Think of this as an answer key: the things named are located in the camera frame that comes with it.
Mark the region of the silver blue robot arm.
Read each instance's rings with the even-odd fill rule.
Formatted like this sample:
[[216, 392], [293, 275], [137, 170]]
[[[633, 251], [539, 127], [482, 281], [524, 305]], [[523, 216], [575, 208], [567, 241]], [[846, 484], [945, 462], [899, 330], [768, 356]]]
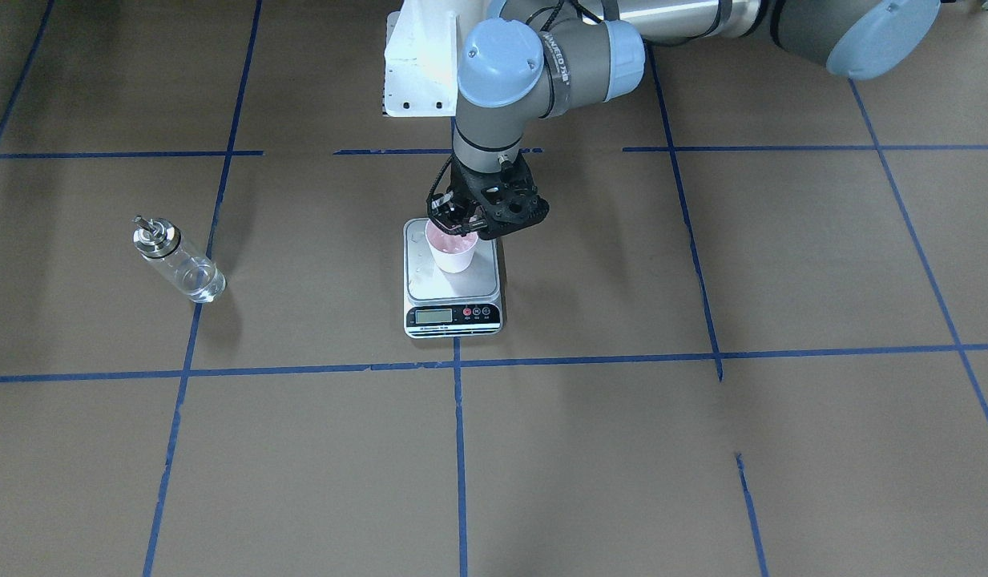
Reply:
[[710, 37], [768, 38], [850, 79], [892, 70], [929, 33], [938, 1], [494, 1], [458, 49], [446, 192], [430, 222], [445, 234], [496, 240], [546, 218], [520, 143], [535, 119], [611, 101], [637, 88], [651, 45]]

